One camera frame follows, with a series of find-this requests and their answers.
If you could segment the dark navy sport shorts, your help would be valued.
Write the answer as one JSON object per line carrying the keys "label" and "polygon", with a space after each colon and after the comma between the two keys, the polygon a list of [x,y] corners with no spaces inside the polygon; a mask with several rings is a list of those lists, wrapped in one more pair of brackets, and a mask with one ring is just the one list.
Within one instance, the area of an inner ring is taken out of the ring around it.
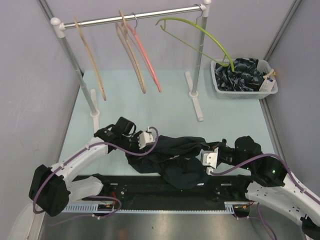
{"label": "dark navy sport shorts", "polygon": [[127,154],[129,163],[140,174],[158,173],[162,178],[180,190],[192,189],[206,184],[210,176],[197,156],[202,150],[209,150],[210,143],[202,137],[168,137],[161,135],[156,147],[145,156]]}

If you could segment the green plastic hanger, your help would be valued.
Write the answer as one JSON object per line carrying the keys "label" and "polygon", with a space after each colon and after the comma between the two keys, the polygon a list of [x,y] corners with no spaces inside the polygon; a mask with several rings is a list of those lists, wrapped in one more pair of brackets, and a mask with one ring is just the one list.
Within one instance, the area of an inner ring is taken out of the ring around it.
{"label": "green plastic hanger", "polygon": [[[189,44],[188,42],[186,42],[185,40],[182,40],[178,36],[174,35],[173,33],[169,32],[167,30],[167,22],[168,21],[174,21],[174,22],[183,23],[183,24],[186,24],[188,26],[193,27],[194,29],[197,29],[197,31],[199,32],[199,46],[195,47],[195,46]],[[181,18],[181,17],[162,17],[155,23],[155,25],[156,26],[160,26],[160,29],[163,32],[165,32],[166,34],[168,34],[171,37],[175,38],[176,40],[180,41],[181,43],[185,44],[189,48],[195,50],[201,56],[205,56],[208,59],[216,62],[217,64],[219,64],[219,65],[221,65],[223,67],[230,67],[231,71],[235,72],[235,64],[234,64],[234,61],[233,61],[231,55],[228,53],[226,48],[210,32],[208,32],[204,27],[198,25],[195,22],[191,22],[191,21],[189,21],[187,19],[184,19],[184,18]],[[207,53],[203,52],[204,41],[205,41],[206,37],[209,38],[222,51],[222,53],[223,53],[222,60],[217,60],[214,57],[211,57]]]}

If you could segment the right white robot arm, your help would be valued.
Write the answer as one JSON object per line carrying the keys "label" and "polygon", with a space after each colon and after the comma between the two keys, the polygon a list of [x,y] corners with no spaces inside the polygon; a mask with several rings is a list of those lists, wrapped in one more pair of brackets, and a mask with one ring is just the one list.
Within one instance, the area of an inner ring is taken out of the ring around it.
{"label": "right white robot arm", "polygon": [[230,188],[231,196],[244,198],[286,216],[311,240],[320,238],[320,197],[304,185],[288,165],[274,153],[263,153],[260,144],[250,136],[235,140],[234,147],[226,140],[212,142],[201,153],[201,163],[209,176],[218,177],[242,168],[250,171],[246,183]]}

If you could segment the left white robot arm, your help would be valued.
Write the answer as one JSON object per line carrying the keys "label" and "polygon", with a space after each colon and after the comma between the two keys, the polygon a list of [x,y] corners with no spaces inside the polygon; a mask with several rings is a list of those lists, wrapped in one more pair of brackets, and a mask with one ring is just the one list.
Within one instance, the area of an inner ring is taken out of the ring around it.
{"label": "left white robot arm", "polygon": [[115,124],[97,128],[93,137],[72,156],[51,166],[38,166],[33,174],[28,197],[32,201],[32,211],[39,215],[47,213],[51,217],[60,214],[70,202],[91,196],[105,200],[111,188],[95,174],[83,180],[76,180],[79,173],[93,162],[111,151],[120,150],[131,157],[141,156],[151,129],[137,130],[132,121],[120,117]]}

